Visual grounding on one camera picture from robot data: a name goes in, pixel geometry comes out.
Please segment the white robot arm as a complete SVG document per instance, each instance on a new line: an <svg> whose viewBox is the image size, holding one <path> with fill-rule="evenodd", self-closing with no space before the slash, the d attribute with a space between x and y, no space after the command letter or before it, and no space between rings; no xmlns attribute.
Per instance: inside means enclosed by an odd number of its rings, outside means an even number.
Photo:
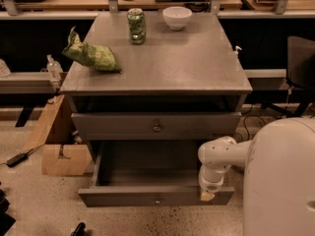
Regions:
<svg viewBox="0 0 315 236"><path fill-rule="evenodd" d="M315 120L274 121L238 143L202 144L201 199L210 200L232 165L244 168L244 236L315 236Z"/></svg>

